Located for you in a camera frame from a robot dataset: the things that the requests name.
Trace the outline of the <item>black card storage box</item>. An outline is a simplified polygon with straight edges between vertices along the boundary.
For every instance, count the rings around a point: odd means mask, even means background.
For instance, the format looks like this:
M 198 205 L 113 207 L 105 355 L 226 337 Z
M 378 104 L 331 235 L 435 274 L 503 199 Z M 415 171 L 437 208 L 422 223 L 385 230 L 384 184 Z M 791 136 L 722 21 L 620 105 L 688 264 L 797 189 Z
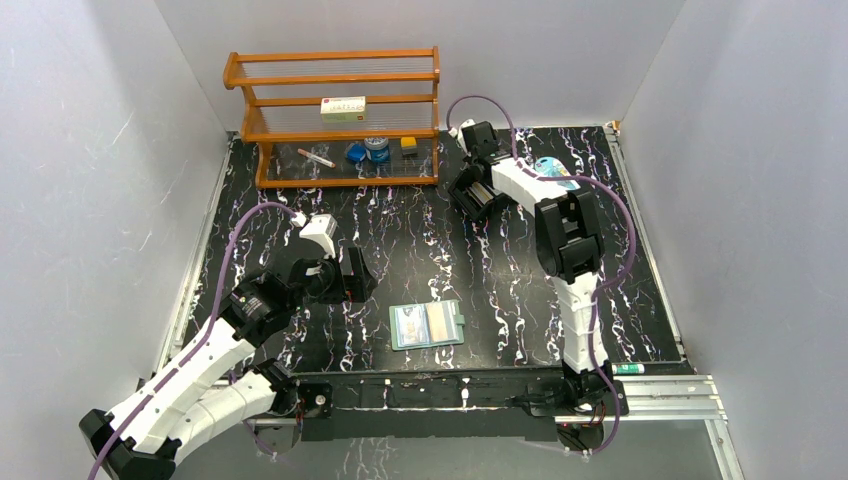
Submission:
M 487 220 L 510 202 L 507 195 L 493 186 L 490 162 L 467 164 L 450 182 L 447 191 L 452 202 L 474 222 Z

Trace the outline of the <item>blue white credit card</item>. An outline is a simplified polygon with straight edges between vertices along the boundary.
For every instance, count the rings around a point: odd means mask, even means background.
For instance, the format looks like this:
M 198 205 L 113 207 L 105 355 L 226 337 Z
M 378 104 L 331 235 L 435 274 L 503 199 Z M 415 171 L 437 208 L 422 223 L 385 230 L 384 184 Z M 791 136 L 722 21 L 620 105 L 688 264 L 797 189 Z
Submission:
M 394 309 L 396 337 L 399 347 L 417 347 L 430 341 L 426 310 L 420 305 Z

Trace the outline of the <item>mint green card holder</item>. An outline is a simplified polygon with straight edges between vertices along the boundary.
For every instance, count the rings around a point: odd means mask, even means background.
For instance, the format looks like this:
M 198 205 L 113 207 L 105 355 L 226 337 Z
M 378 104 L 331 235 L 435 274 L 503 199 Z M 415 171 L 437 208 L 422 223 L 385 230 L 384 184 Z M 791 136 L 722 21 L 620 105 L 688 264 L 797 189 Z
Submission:
M 393 351 L 465 342 L 465 318 L 457 300 L 391 306 L 389 318 Z

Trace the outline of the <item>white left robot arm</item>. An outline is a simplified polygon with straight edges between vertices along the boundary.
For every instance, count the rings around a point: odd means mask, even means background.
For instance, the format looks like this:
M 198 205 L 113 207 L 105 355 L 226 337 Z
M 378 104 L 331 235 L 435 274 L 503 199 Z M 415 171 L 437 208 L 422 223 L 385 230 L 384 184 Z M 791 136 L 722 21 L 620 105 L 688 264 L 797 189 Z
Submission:
M 266 271 L 242 281 L 162 371 L 110 410 L 85 414 L 79 429 L 95 457 L 89 476 L 168 479 L 194 450 L 233 425 L 300 410 L 299 380 L 273 359 L 222 390 L 211 388 L 304 306 L 366 302 L 377 281 L 362 250 L 350 246 L 344 257 L 348 270 L 328 255 L 296 261 L 286 279 Z

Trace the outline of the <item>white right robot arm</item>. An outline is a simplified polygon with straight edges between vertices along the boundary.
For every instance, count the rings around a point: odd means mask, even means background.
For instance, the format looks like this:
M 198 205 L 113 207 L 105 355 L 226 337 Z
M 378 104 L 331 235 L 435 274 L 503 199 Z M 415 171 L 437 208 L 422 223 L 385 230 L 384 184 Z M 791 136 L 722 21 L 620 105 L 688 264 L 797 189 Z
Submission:
M 604 380 L 611 374 L 592 297 L 605 253 L 595 196 L 574 180 L 545 175 L 502 152 L 488 122 L 467 120 L 449 133 L 467 164 L 450 185 L 454 200 L 473 219 L 485 216 L 499 197 L 532 214 L 536 255 L 557 294 L 563 378 L 529 388 L 513 404 L 590 413 L 607 392 Z

